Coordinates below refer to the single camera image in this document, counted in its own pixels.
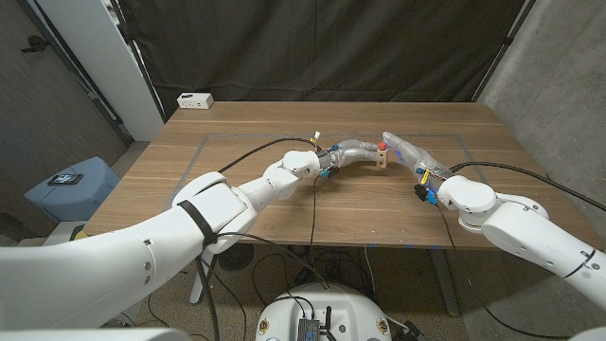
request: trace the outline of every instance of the table surface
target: table surface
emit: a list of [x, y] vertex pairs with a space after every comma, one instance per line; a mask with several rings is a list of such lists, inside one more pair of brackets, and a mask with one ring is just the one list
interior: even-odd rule
[[[447, 166], [491, 161], [544, 173], [485, 104], [215, 102], [209, 110], [178, 109], [84, 231], [97, 235], [143, 222], [169, 208], [176, 192], [197, 176], [273, 139], [308, 138], [316, 130], [325, 148], [350, 138], [380, 142], [381, 133], [388, 131]], [[260, 177], [285, 152], [309, 148], [301, 142], [281, 142], [224, 175], [230, 185], [239, 186]], [[437, 209], [417, 198], [415, 178], [396, 160], [390, 152], [385, 169], [357, 163], [334, 178], [318, 179], [314, 244], [451, 248]], [[596, 231], [557, 189], [510, 170], [467, 167], [459, 173], [486, 181], [496, 191], [538, 201], [552, 222], [595, 248], [603, 247]], [[313, 179], [304, 179], [293, 197], [265, 208], [249, 233], [279, 243], [309, 243], [312, 208]], [[460, 227], [456, 212], [446, 214], [457, 246], [495, 248], [484, 236]]]

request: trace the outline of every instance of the gray tape outline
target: gray tape outline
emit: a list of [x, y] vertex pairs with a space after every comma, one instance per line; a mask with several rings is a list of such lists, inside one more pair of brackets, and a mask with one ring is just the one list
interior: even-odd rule
[[[463, 152], [465, 153], [465, 155], [467, 156], [467, 158], [469, 159], [469, 161], [475, 161], [473, 159], [472, 152], [467, 148], [467, 145], [465, 144], [465, 142], [463, 142], [463, 138], [461, 138], [461, 136], [459, 134], [426, 134], [426, 133], [421, 133], [421, 134], [396, 134], [396, 135], [399, 136], [399, 137], [401, 137], [401, 138], [406, 138], [406, 137], [454, 137], [456, 139], [456, 141], [458, 142], [459, 147], [461, 147], [461, 149], [463, 150]], [[382, 137], [381, 134], [333, 134], [333, 135], [322, 135], [322, 137], [343, 137], [343, 138], [377, 137], [377, 136], [378, 137]], [[227, 137], [230, 137], [230, 138], [242, 138], [242, 137], [269, 137], [269, 138], [300, 137], [300, 138], [307, 138], [307, 137], [309, 137], [309, 135], [285, 135], [285, 134], [206, 134], [205, 138], [202, 140], [202, 142], [200, 142], [200, 146], [198, 146], [198, 150], [196, 150], [196, 153], [193, 154], [193, 156], [191, 157], [191, 161], [189, 161], [189, 164], [187, 165], [186, 169], [183, 172], [183, 176], [181, 176], [181, 179], [179, 180], [179, 182], [177, 183], [177, 186], [175, 187], [174, 191], [170, 195], [169, 200], [164, 205], [164, 208], [162, 209], [162, 212], [164, 212], [167, 209], [169, 209], [170, 206], [172, 205], [172, 200], [174, 200], [174, 197], [177, 195], [177, 193], [179, 192], [179, 190], [181, 190], [181, 188], [183, 187], [183, 184], [186, 182], [187, 176], [191, 172], [191, 169], [193, 168], [193, 165], [195, 165], [196, 161], [198, 161], [198, 158], [200, 157], [200, 153], [202, 152], [202, 149], [205, 147], [206, 142], [208, 141], [208, 139], [210, 137], [216, 137], [216, 138], [227, 138]], [[473, 166], [473, 168], [475, 169], [475, 172], [477, 172], [477, 174], [480, 176], [480, 179], [482, 180], [482, 182], [485, 183], [485, 184], [488, 184], [489, 181], [486, 178], [486, 176], [484, 176], [484, 173], [482, 173], [482, 170], [480, 170], [480, 168], [478, 166]]]

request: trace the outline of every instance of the blue connector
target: blue connector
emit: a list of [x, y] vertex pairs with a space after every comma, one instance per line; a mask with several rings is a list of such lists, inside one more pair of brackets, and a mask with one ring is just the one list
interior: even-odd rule
[[427, 189], [427, 201], [431, 205], [437, 205], [436, 194], [430, 189]]

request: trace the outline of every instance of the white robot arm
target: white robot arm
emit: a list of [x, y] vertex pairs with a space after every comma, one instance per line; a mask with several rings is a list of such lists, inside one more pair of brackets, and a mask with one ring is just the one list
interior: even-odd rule
[[539, 203], [454, 176], [428, 152], [391, 133], [383, 133], [383, 139], [417, 176], [432, 204], [458, 210], [463, 228], [558, 275], [606, 310], [606, 255], [550, 222]]
[[[237, 188], [207, 173], [185, 186], [171, 209], [143, 223], [51, 246], [0, 247], [0, 331], [99, 327], [199, 256], [205, 234], [247, 232], [259, 212], [289, 198], [303, 177], [377, 161], [373, 149], [345, 141], [327, 152], [288, 152]], [[238, 239], [221, 237], [208, 249], [220, 253]]]

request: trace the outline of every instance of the table leg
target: table leg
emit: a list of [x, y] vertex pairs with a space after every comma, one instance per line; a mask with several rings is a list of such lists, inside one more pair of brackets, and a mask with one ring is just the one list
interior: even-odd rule
[[[212, 266], [212, 261], [215, 258], [215, 255], [208, 250], [205, 250], [202, 253], [202, 259], [205, 260], [206, 263]], [[205, 276], [208, 278], [208, 268], [206, 265], [202, 263], [202, 267], [205, 269]], [[200, 276], [196, 273], [196, 277], [193, 280], [193, 287], [191, 288], [191, 294], [189, 295], [189, 303], [195, 305], [202, 301], [203, 295], [203, 286], [202, 281], [200, 280]]]
[[432, 259], [437, 282], [442, 291], [446, 314], [452, 317], [459, 316], [460, 310], [458, 301], [456, 300], [453, 278], [451, 277], [451, 271], [448, 268], [448, 262], [446, 261], [446, 253], [444, 253], [444, 250], [439, 249], [429, 250], [429, 256]]

